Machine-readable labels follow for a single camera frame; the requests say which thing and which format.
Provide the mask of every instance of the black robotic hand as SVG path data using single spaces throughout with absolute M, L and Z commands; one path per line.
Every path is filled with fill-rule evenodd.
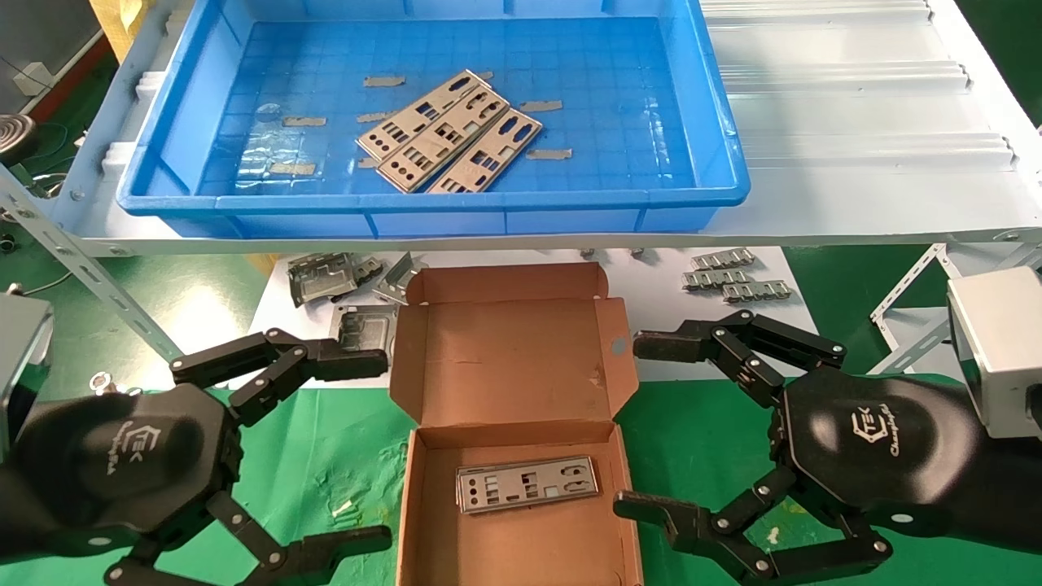
M 170 364 L 164 393 L 102 394 L 38 402 L 0 465 L 0 563 L 93 556 L 131 546 L 106 570 L 110 586 L 203 586 L 153 566 L 214 519 L 257 559 L 241 584 L 327 584 L 348 556 L 387 550 L 371 527 L 279 545 L 231 498 L 250 426 L 315 377 L 342 381 L 388 369 L 382 350 L 345 351 L 279 329 L 253 334 Z M 264 369 L 225 407 L 204 389 Z
M 708 361 L 761 407 L 775 468 L 718 512 L 622 491 L 620 517 L 656 523 L 677 552 L 741 584 L 866 573 L 892 554 L 872 527 L 1042 554 L 1042 442 L 992 439 L 964 388 L 840 371 L 845 348 L 751 312 L 641 332 L 638 358 Z M 807 370 L 785 379 L 756 353 Z M 845 539 L 766 553 L 743 533 L 786 496 Z

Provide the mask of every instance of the box lid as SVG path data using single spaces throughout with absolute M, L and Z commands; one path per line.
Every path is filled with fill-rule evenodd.
M 420 426 L 607 421 L 637 391 L 596 263 L 428 268 L 406 299 L 390 393 Z

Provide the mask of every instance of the logo on robotic hand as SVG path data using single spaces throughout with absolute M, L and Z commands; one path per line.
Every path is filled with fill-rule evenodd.
M 130 462 L 144 462 L 145 453 L 155 449 L 155 444 L 159 441 L 159 434 L 163 430 L 156 430 L 151 425 L 142 425 L 137 430 L 127 431 L 133 425 L 133 421 L 124 421 L 116 437 L 113 438 L 113 445 L 108 448 L 108 466 L 105 475 L 110 477 L 116 473 L 116 465 L 120 463 L 120 455 L 130 455 Z
M 890 407 L 879 404 L 879 414 L 873 415 L 872 408 L 859 407 L 858 411 L 850 414 L 850 421 L 853 423 L 853 434 L 868 443 L 875 443 L 884 438 L 890 440 L 890 455 L 894 458 L 901 453 L 900 442 L 897 439 L 897 421 Z

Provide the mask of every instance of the green table surface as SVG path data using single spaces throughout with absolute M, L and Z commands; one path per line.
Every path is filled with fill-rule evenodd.
M 617 417 L 634 487 L 721 507 L 770 469 L 768 415 L 725 381 L 642 385 Z M 390 586 L 413 426 L 384 389 L 298 391 L 259 424 L 244 430 L 246 458 L 234 496 L 283 543 L 331 530 L 391 527 L 396 534 L 392 550 L 346 560 L 332 581 L 336 586 Z M 777 544 L 767 541 L 773 528 L 778 529 Z M 869 576 L 829 584 L 1042 584 L 1042 556 L 884 533 L 895 548 L 888 563 Z M 764 547 L 779 550 L 835 539 L 839 532 L 787 500 L 748 535 Z M 647 586 L 733 584 L 710 561 L 670 551 L 654 528 L 640 528 L 640 543 Z M 104 569 L 124 554 L 9 565 L 0 568 L 0 584 L 96 586 L 102 584 Z M 223 586 L 238 583 L 252 565 L 246 550 L 214 523 L 184 547 L 164 555 L 158 567 Z

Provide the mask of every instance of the open cardboard box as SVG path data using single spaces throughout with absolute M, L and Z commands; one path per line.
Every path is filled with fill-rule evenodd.
M 637 391 L 626 310 L 597 263 L 424 269 L 408 284 L 391 398 L 408 443 L 398 586 L 639 586 L 612 418 Z M 600 492 L 464 515 L 455 472 L 590 456 Z

